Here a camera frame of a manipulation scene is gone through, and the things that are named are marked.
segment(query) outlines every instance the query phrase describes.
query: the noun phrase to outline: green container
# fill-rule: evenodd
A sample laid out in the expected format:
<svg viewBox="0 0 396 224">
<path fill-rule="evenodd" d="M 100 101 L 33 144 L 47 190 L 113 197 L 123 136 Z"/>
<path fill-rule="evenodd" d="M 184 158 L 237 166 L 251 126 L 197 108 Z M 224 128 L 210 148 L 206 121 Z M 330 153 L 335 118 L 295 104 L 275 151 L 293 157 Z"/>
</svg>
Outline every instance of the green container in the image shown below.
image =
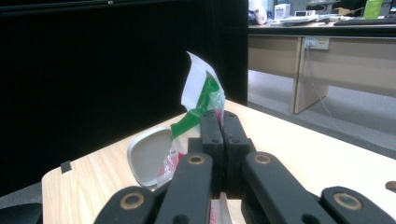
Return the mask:
<svg viewBox="0 0 396 224">
<path fill-rule="evenodd" d="M 382 0 L 368 0 L 364 8 L 364 19 L 377 19 L 381 11 Z"/>
</svg>

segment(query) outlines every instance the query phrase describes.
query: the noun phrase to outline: white bowl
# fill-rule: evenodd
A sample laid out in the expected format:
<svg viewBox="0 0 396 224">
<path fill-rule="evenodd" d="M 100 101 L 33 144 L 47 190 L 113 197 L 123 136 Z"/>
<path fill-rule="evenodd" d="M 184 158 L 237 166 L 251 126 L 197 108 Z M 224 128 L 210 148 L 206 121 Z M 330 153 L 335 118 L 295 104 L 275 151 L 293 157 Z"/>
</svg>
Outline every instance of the white bowl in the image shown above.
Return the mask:
<svg viewBox="0 0 396 224">
<path fill-rule="evenodd" d="M 171 129 L 165 126 L 141 133 L 131 142 L 128 163 L 140 185 L 149 188 L 157 184 L 157 174 L 171 146 Z"/>
</svg>

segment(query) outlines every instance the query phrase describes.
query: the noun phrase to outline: keyboard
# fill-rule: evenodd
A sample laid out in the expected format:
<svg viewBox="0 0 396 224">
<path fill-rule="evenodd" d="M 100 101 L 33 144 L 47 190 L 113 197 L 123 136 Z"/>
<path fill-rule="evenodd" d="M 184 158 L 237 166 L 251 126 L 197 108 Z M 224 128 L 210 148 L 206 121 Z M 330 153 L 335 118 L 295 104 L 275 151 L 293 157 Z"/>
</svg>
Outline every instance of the keyboard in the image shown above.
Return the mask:
<svg viewBox="0 0 396 224">
<path fill-rule="evenodd" d="M 386 17 L 383 19 L 352 19 L 347 21 L 338 21 L 334 26 L 347 26 L 347 25 L 387 25 L 396 24 L 396 17 Z"/>
</svg>

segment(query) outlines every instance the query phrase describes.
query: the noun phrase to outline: wooden tabletop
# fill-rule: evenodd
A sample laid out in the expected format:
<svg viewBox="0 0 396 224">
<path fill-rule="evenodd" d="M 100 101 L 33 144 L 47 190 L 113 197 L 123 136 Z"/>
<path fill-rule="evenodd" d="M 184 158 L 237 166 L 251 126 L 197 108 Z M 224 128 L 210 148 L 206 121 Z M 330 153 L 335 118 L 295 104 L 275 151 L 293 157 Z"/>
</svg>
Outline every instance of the wooden tabletop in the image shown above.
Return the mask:
<svg viewBox="0 0 396 224">
<path fill-rule="evenodd" d="M 396 193 L 385 188 L 387 182 L 396 181 L 395 160 L 230 101 L 225 109 L 239 117 L 257 150 L 277 156 L 310 192 L 319 196 L 327 187 L 354 189 L 396 219 Z M 169 126 L 181 118 L 183 115 L 159 125 Z M 44 223 L 93 223 L 114 193 L 137 186 L 127 147 L 138 135 L 71 161 L 69 172 L 62 174 L 56 168 L 45 174 Z M 188 137 L 198 136 L 198 128 L 187 132 L 181 140 L 184 152 Z M 240 201 L 229 200 L 228 206 L 233 223 L 245 223 Z"/>
</svg>

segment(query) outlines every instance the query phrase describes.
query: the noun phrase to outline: gray floor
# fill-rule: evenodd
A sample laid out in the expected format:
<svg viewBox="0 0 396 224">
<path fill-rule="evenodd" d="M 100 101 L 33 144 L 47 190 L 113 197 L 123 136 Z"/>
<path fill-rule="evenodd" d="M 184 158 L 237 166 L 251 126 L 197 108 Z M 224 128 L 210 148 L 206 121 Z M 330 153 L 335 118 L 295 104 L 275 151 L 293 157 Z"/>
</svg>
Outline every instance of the gray floor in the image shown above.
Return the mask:
<svg viewBox="0 0 396 224">
<path fill-rule="evenodd" d="M 248 75 L 248 106 L 396 159 L 396 98 L 330 87 L 322 102 L 295 115 L 291 78 Z"/>
</svg>

